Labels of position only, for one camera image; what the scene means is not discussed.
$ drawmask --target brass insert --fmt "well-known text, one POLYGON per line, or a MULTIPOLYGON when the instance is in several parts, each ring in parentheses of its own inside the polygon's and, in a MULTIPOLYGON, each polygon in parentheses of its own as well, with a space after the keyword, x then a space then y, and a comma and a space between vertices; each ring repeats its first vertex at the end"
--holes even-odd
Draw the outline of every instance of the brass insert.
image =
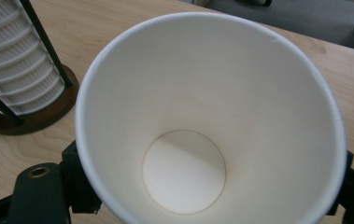
POLYGON ((46 175, 50 172, 50 168, 48 166, 37 167, 34 170, 28 173, 28 176, 31 178, 39 178, 43 175, 46 175))

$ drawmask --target wooden table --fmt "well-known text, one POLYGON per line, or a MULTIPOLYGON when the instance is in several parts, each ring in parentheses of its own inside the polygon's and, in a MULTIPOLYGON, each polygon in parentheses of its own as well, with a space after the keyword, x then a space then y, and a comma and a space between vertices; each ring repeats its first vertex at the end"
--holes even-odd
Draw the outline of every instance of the wooden table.
MULTIPOLYGON (((32 0, 61 61, 81 81, 95 55, 127 28, 180 11, 208 11, 176 0, 32 0)), ((325 76, 345 119, 348 149, 354 153, 354 49, 269 27, 302 49, 325 76)), ((0 199, 12 193, 16 176, 47 161, 59 162, 74 139, 75 111, 40 132, 0 135, 0 199)), ((341 223, 326 217, 322 223, 341 223)), ((73 215, 73 223, 120 223, 104 206, 98 215, 73 215)))

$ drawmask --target black holder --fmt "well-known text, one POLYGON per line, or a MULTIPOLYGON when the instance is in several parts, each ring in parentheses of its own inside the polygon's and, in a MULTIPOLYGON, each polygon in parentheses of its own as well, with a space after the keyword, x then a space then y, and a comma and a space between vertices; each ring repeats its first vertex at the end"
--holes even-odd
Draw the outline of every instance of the black holder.
POLYGON ((0 223, 71 223, 69 207, 73 213, 96 214, 101 203, 84 175, 74 141, 60 164, 42 163, 19 174, 13 194, 0 200, 0 223))
MULTIPOLYGON (((353 157, 348 152, 343 185, 327 214, 334 216, 341 204, 346 208, 343 224, 354 224, 353 157)), ((0 200, 0 223, 70 223, 69 207, 73 213, 96 214, 101 203, 84 174, 74 141, 60 164, 42 163, 19 174, 13 194, 0 200)))

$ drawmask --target cup bottom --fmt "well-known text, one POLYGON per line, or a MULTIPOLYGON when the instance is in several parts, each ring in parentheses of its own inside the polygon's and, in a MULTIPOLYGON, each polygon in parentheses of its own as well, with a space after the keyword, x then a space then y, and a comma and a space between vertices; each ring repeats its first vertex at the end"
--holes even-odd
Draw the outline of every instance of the cup bottom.
POLYGON ((172 131, 157 138, 144 158, 142 177, 151 199, 175 214, 196 214, 223 191, 225 163, 219 149, 192 131, 172 131))

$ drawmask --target white paper cup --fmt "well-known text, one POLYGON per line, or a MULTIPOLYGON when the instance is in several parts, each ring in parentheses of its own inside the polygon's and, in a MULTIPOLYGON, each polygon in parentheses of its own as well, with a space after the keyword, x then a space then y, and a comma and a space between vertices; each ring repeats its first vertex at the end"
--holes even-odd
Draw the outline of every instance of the white paper cup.
POLYGON ((343 121, 284 37, 212 13, 142 22, 81 84, 78 153, 126 223, 316 223, 341 186, 343 121))

